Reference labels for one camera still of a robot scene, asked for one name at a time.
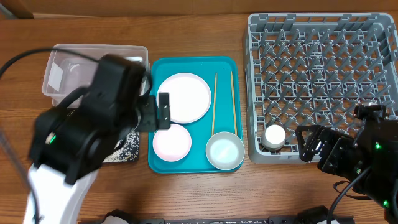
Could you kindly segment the pink bowl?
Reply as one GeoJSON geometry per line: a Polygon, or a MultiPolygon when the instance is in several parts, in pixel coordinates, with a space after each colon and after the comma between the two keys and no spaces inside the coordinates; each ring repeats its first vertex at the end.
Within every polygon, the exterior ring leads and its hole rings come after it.
{"type": "Polygon", "coordinates": [[[183,159],[192,146],[192,138],[186,128],[171,124],[167,130],[158,130],[152,141],[155,154],[163,161],[176,162],[183,159]]]}

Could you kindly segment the white plastic cup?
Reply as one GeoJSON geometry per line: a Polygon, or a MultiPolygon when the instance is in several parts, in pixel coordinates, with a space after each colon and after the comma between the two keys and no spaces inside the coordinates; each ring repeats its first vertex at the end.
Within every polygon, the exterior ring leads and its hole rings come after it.
{"type": "Polygon", "coordinates": [[[268,126],[262,136],[261,144],[268,151],[279,150],[285,144],[286,132],[282,126],[273,124],[268,126]]]}

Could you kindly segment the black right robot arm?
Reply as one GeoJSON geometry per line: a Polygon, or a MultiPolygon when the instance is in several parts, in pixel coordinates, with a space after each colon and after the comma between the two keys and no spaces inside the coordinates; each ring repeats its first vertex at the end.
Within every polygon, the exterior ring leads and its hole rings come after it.
{"type": "Polygon", "coordinates": [[[318,154],[322,172],[348,179],[397,223],[397,121],[364,121],[355,137],[320,125],[298,126],[295,135],[302,161],[318,154]]]}

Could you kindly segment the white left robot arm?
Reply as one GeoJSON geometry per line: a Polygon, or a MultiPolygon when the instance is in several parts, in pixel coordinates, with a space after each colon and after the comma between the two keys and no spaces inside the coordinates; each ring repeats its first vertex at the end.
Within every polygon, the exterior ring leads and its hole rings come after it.
{"type": "Polygon", "coordinates": [[[141,92],[142,82],[151,80],[144,66],[112,54],[97,65],[91,85],[35,120],[25,223],[75,223],[117,143],[131,132],[170,127],[169,95],[141,92]]]}

